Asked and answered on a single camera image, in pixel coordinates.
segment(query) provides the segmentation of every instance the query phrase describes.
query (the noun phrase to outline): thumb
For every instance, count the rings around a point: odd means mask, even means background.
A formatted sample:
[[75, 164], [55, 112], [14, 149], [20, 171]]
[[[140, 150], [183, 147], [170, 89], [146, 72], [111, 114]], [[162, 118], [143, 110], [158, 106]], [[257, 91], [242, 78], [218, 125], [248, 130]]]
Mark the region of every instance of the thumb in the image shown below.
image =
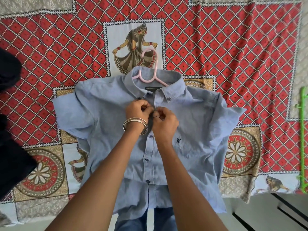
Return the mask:
[[150, 106], [144, 110], [144, 113], [146, 113], [149, 116], [153, 111], [154, 111], [154, 108]]
[[159, 116], [160, 116], [159, 112], [157, 110], [154, 111], [154, 113], [153, 113], [153, 123], [159, 123], [159, 122], [162, 121]]

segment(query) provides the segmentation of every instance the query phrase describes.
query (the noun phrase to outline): bracelet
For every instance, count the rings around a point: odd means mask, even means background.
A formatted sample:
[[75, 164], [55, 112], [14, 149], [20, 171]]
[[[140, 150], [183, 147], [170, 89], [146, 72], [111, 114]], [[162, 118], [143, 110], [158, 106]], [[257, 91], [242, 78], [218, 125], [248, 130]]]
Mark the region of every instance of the bracelet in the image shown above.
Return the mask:
[[144, 135], [145, 133], [147, 133], [148, 131], [148, 124], [145, 120], [143, 120], [142, 118], [129, 118], [127, 119], [124, 123], [123, 123], [123, 130], [126, 131], [126, 126], [127, 123], [129, 122], [140, 122], [144, 125], [144, 129], [142, 131], [142, 133], [140, 135]]

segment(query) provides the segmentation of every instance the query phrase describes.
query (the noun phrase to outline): tiled floor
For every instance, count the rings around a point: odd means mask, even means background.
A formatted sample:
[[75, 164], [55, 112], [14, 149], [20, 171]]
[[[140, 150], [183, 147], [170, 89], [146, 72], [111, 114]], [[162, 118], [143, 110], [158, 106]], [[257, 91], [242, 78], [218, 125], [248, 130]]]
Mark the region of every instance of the tiled floor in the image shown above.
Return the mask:
[[[284, 199], [308, 215], [307, 200], [304, 195], [281, 195]], [[225, 199], [227, 214], [220, 214], [220, 218], [229, 231], [247, 231], [232, 215], [235, 211], [242, 219], [249, 223], [256, 231], [304, 231], [302, 227], [277, 210], [279, 201], [270, 194], [253, 196], [247, 205], [239, 199]], [[114, 230], [117, 215], [114, 215], [109, 230]], [[148, 213], [148, 230], [153, 230], [153, 210]], [[0, 228], [0, 231], [43, 231], [49, 221], [41, 221], [32, 224], [16, 225], [14, 227]]]

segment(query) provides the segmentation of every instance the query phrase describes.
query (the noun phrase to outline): person's left hand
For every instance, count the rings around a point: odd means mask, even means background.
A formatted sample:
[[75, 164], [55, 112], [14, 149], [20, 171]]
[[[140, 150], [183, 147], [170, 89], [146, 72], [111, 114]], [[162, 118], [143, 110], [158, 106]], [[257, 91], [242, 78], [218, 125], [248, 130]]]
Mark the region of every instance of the person's left hand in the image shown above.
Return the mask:
[[[126, 107], [126, 118], [141, 118], [145, 120], [147, 123], [149, 121], [149, 115], [154, 111], [154, 108], [150, 103], [146, 100], [136, 100], [131, 102]], [[139, 122], [130, 122], [127, 126], [140, 126], [143, 130], [143, 124]]]

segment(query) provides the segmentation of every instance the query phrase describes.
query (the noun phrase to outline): jeans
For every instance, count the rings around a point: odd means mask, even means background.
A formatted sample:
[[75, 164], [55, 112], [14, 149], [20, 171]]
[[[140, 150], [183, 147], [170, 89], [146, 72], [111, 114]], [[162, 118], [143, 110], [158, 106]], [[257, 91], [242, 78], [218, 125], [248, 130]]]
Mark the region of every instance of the jeans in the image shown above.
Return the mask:
[[[116, 222], [115, 231], [146, 231], [148, 210], [134, 220]], [[177, 231], [173, 207], [154, 208], [154, 231]]]

